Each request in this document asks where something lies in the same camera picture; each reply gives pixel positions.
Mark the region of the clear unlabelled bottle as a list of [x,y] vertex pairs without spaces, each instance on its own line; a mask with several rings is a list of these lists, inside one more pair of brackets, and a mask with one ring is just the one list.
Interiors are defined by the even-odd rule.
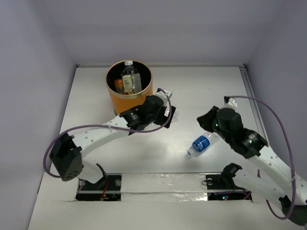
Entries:
[[175,123],[175,122],[177,122],[178,119],[179,119],[179,112],[178,112],[178,110],[175,109],[173,112],[174,112],[174,113],[173,113],[173,117],[172,117],[171,123]]

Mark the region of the blue label bottle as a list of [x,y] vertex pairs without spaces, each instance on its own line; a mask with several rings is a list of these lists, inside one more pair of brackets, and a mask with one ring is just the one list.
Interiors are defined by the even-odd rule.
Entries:
[[191,157],[198,157],[220,139],[216,133],[205,132],[197,137],[191,144],[187,153]]

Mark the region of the orange label bottle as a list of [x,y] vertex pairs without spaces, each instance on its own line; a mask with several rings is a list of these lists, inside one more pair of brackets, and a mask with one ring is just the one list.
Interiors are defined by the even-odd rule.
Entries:
[[122,79],[116,79],[114,80],[114,86],[116,89],[116,92],[118,94],[124,94],[124,87],[123,87],[123,80]]

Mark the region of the apple juice label bottle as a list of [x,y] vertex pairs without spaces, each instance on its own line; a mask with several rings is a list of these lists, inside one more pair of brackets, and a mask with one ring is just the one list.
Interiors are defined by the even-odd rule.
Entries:
[[141,76],[132,60],[124,62],[125,68],[122,71],[123,89],[126,95],[137,94],[142,91]]

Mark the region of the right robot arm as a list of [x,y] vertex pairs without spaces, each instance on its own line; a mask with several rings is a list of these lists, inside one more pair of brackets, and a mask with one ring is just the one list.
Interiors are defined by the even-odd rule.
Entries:
[[277,206],[287,219],[307,224],[307,182],[293,172],[257,132],[243,126],[241,115],[230,107],[214,106],[197,121],[205,131],[218,134],[230,148],[265,172],[269,180],[248,175],[239,165],[227,165],[221,175],[224,187],[234,185],[259,194]]

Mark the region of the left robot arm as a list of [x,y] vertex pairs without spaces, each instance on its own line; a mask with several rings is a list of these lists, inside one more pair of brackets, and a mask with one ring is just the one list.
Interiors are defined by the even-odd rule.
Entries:
[[156,124],[157,131],[169,128],[176,107],[163,92],[147,96],[144,103],[126,110],[103,125],[84,125],[87,131],[69,135],[61,133],[47,149],[47,154],[57,170],[57,178],[70,181],[78,177],[83,168],[83,158],[97,148],[134,133],[148,133],[146,127]]

